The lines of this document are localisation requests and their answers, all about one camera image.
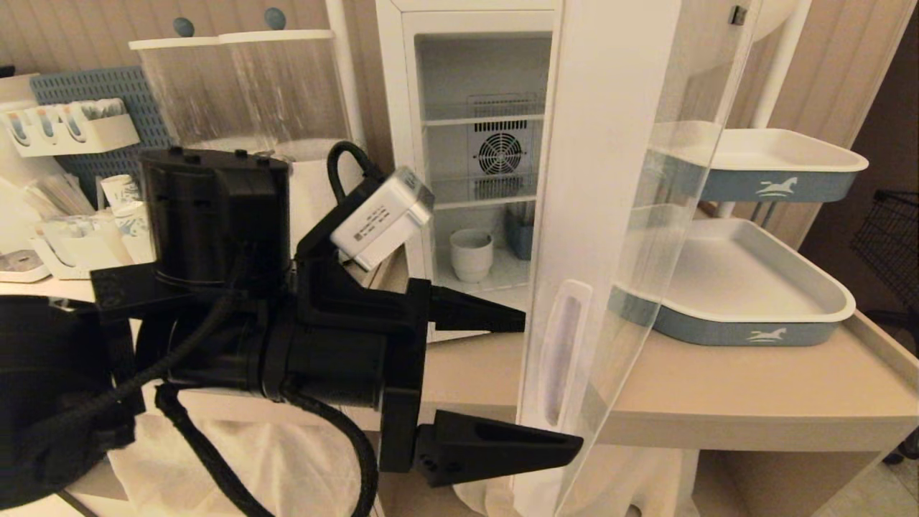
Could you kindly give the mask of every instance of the floor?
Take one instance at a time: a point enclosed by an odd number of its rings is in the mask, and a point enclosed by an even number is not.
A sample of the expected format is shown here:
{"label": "floor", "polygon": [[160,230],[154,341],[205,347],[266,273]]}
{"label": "floor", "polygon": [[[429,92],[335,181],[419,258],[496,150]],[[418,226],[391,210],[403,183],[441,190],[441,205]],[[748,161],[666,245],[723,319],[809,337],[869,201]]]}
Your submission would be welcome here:
{"label": "floor", "polygon": [[919,517],[918,465],[878,465],[816,517]]}
{"label": "floor", "polygon": [[[878,465],[815,517],[919,517],[919,462]],[[683,515],[698,515],[685,512]],[[56,496],[14,510],[0,517],[80,517]]]}
{"label": "floor", "polygon": [[910,352],[912,352],[913,355],[919,355],[919,354],[916,353],[916,343],[915,343],[915,340],[913,340],[913,336],[912,336],[909,332],[907,332],[906,330],[904,330],[904,329],[902,329],[902,328],[883,327],[883,329],[884,329],[884,330],[887,330],[888,333],[890,333],[891,336],[893,336],[894,339],[896,339],[897,341],[899,341],[900,344],[903,345],[903,347],[904,347],[905,349],[907,349],[907,350],[909,350]]}

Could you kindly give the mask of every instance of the fridge shelf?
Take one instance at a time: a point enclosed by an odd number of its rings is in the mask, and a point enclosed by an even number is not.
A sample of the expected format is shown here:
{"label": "fridge shelf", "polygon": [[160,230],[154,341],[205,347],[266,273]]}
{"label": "fridge shelf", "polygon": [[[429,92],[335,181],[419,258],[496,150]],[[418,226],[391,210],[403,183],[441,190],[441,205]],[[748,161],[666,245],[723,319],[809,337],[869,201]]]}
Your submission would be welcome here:
{"label": "fridge shelf", "polygon": [[543,100],[473,100],[465,104],[435,104],[425,107],[425,126],[455,126],[480,122],[541,121]]}
{"label": "fridge shelf", "polygon": [[494,249],[494,264],[485,280],[478,283],[466,283],[457,278],[450,265],[450,250],[441,247],[437,250],[437,276],[434,284],[447,287],[466,294],[500,291],[529,283],[529,261],[521,260],[506,247]]}
{"label": "fridge shelf", "polygon": [[434,209],[447,210],[536,199],[537,175],[494,174],[434,179]]}

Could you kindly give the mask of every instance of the mini fridge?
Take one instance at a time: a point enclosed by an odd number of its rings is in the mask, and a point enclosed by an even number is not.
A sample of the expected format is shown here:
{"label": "mini fridge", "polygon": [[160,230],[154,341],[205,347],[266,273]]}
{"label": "mini fridge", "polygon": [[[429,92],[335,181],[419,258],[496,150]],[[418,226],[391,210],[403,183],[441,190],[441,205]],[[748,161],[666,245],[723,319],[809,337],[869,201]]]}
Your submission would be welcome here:
{"label": "mini fridge", "polygon": [[[680,465],[636,481],[633,453],[595,442],[670,281],[758,8],[377,2],[395,162],[437,198],[406,247],[409,273],[527,311],[517,421],[585,438],[571,465],[513,480],[525,517],[619,517],[630,497],[670,516],[687,496]],[[477,282],[450,258],[450,236],[469,228],[494,239]]]}

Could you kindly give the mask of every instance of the white shelf frame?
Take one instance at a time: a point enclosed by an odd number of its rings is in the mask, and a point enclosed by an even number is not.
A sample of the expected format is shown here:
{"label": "white shelf frame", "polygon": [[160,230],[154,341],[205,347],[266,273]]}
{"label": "white shelf frame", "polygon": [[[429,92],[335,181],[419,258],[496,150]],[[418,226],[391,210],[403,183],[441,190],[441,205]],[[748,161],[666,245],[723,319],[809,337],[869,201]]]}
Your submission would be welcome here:
{"label": "white shelf frame", "polygon": [[470,207],[479,207],[479,206],[491,206],[496,204],[509,204],[516,202],[525,202],[525,201],[535,201],[536,194],[529,196],[515,196],[513,198],[494,198],[490,200],[477,200],[477,201],[456,201],[456,202],[444,202],[438,203],[434,202],[434,210],[456,210],[458,208],[470,208]]}
{"label": "white shelf frame", "polygon": [[545,115],[502,115],[500,117],[469,117],[466,119],[442,119],[442,120],[432,120],[432,121],[423,121],[422,125],[425,127],[437,127],[437,126],[461,126],[467,124],[477,124],[483,122],[512,122],[512,121],[542,121],[546,118]]}

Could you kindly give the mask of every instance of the white cup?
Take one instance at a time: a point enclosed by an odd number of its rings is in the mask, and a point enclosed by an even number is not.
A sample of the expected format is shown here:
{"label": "white cup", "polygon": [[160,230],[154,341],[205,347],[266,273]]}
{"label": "white cup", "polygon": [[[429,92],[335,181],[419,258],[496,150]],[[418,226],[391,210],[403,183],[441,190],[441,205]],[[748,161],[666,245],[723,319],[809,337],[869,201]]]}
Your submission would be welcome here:
{"label": "white cup", "polygon": [[450,262],[461,281],[476,283],[494,263],[494,239],[485,230],[458,230],[450,236]]}
{"label": "white cup", "polygon": [[150,218],[147,204],[142,201],[125,203],[113,211],[115,226],[121,232],[121,242],[135,264],[153,262],[153,241],[150,238]]}
{"label": "white cup", "polygon": [[141,200],[141,193],[137,188],[137,183],[134,183],[134,179],[130,174],[110,176],[99,183],[102,185],[102,191],[105,192],[106,199],[112,210],[117,210],[133,201]]}

